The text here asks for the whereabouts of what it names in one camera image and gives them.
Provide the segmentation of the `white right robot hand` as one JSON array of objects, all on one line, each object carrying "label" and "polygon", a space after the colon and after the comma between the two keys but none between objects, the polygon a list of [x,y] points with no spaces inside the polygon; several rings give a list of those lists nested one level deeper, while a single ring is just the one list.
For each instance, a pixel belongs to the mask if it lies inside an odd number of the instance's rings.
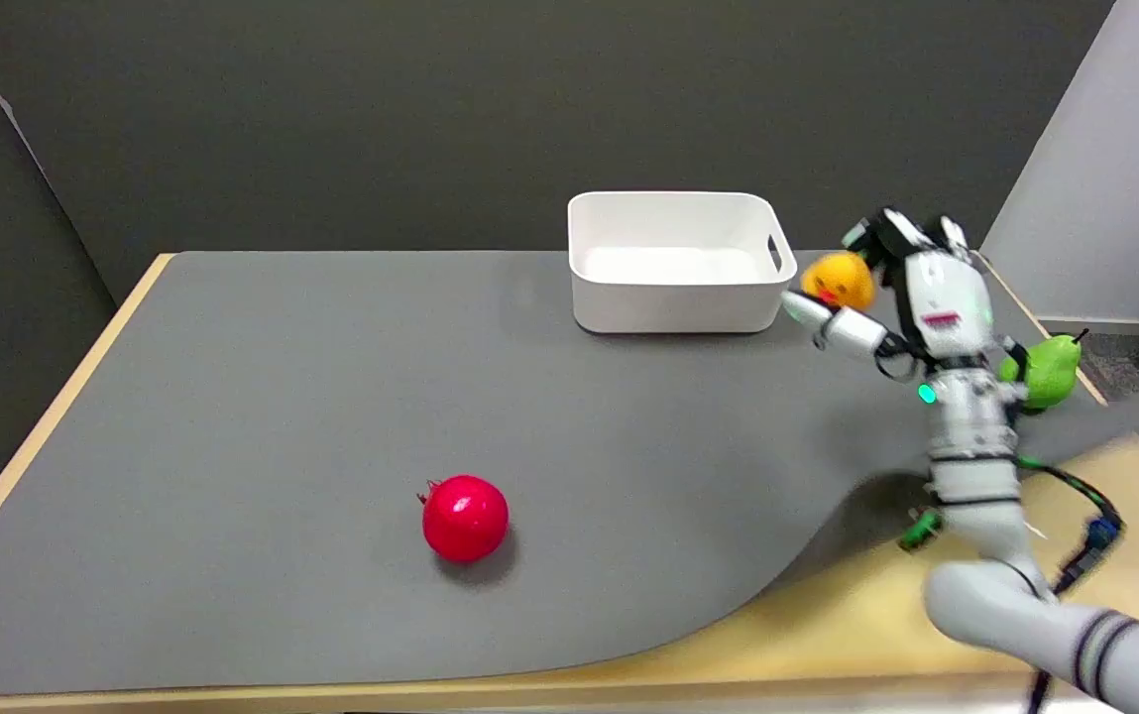
[{"label": "white right robot hand", "polygon": [[874,211],[782,294],[781,307],[820,351],[880,372],[899,358],[928,374],[989,369],[995,345],[985,280],[962,225],[947,215],[917,223],[894,207]]}]

